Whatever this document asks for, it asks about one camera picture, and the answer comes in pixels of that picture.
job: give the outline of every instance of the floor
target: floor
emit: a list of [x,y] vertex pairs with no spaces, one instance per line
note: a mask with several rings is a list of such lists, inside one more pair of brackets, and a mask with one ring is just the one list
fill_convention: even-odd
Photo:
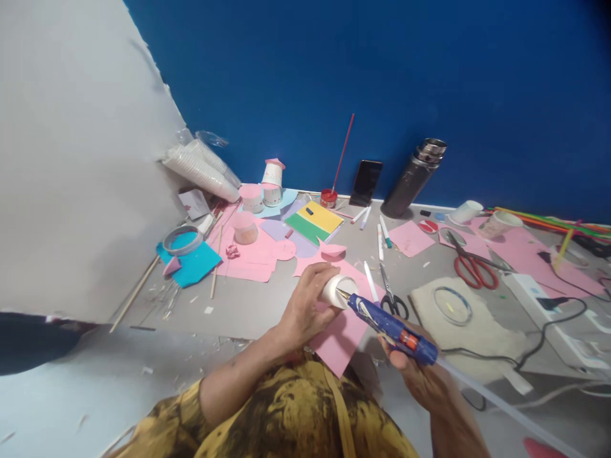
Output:
[[[87,334],[68,357],[18,375],[0,377],[0,455],[98,458],[109,444],[172,396],[244,348],[242,342],[202,335],[101,327]],[[407,392],[398,373],[380,364],[383,406],[421,457],[431,457],[428,413]],[[538,394],[528,399],[503,384],[511,403],[537,399],[566,384],[528,377]],[[481,402],[472,394],[474,403]],[[533,420],[569,441],[587,457],[611,450],[611,399],[578,391],[525,410]],[[528,432],[502,412],[476,412],[493,457],[527,458]]]

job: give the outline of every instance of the yellow patterned shirt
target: yellow patterned shirt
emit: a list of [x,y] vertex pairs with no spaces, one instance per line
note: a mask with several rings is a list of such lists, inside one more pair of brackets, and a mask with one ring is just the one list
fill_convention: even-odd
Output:
[[[388,414],[350,370],[347,375],[335,383],[346,406],[355,456],[417,457]],[[199,385],[157,403],[112,458],[344,456],[334,394],[316,356],[303,353],[298,361],[269,371],[244,406],[214,429],[201,412]]]

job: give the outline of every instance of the hand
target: hand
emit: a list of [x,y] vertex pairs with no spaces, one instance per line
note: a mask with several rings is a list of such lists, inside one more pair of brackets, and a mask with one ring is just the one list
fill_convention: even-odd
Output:
[[[431,335],[416,324],[399,318],[410,329],[424,336],[431,343],[437,345]],[[449,398],[458,393],[458,389],[448,372],[438,364],[420,366],[416,360],[403,352],[393,350],[384,337],[378,336],[382,348],[391,364],[399,370],[405,386],[418,403],[430,413],[443,413]]]
[[319,332],[324,331],[342,309],[329,306],[322,312],[316,302],[327,282],[339,274],[339,267],[329,263],[311,264],[304,273],[288,301],[286,310],[276,326],[287,353],[303,347]]

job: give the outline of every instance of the yellow paper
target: yellow paper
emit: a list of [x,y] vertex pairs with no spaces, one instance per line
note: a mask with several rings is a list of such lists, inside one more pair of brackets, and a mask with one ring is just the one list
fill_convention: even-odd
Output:
[[[312,214],[309,214],[306,209],[312,210]],[[332,233],[344,221],[341,217],[321,207],[313,200],[308,202],[305,207],[301,208],[297,214],[328,233]]]

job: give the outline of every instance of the red scissors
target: red scissors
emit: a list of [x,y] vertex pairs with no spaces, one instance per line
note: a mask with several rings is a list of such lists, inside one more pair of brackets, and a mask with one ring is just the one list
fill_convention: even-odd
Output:
[[[498,288],[498,277],[494,273],[492,269],[490,269],[487,265],[491,265],[492,267],[499,268],[500,270],[506,270],[502,266],[494,264],[492,261],[488,261],[482,256],[478,256],[476,254],[470,254],[465,251],[465,249],[458,243],[456,237],[452,232],[447,233],[448,238],[456,247],[456,252],[458,253],[458,257],[454,260],[454,269],[459,277],[461,277],[465,283],[467,283],[471,288],[481,289],[482,287],[488,289],[496,289]],[[466,274],[463,273],[460,265],[463,265],[467,272],[471,275],[471,278],[475,279],[475,282],[471,281]],[[491,282],[486,282],[484,276],[482,275],[482,271],[485,270],[488,273],[488,277],[490,277]]]

